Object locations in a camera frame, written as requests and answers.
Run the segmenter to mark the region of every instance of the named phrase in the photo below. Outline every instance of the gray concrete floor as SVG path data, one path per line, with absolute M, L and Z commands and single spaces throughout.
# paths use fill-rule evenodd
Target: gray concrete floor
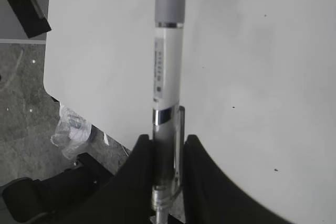
M 0 44 L 0 186 L 20 177 L 46 179 L 72 166 L 50 142 L 59 104 L 43 87 L 44 57 L 44 45 Z M 108 141 L 98 131 L 84 152 L 115 174 L 127 156 L 121 144 Z M 172 214 L 185 222 L 182 195 Z M 0 223 L 15 223 L 2 216 Z

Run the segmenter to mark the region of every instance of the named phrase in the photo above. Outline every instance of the silver metal band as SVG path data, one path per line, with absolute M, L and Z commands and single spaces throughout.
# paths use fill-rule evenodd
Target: silver metal band
M 156 27 L 161 28 L 183 28 L 183 23 L 169 23 L 169 22 L 159 22 L 155 24 Z
M 153 124 L 160 125 L 173 119 L 178 112 L 179 104 L 165 110 L 153 110 Z

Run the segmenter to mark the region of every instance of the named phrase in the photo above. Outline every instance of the white table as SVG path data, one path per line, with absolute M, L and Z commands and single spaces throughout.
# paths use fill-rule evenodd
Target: white table
M 153 13 L 154 0 L 50 0 L 47 92 L 128 148 L 151 134 Z M 187 0 L 186 133 L 297 223 L 336 223 L 335 68 L 335 0 Z

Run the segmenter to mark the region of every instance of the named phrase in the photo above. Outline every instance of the plastic bag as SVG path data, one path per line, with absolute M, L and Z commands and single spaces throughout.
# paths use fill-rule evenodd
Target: plastic bag
M 71 160 L 88 145 L 92 125 L 62 104 L 59 104 L 59 116 L 55 134 L 50 140 L 62 148 L 64 157 Z

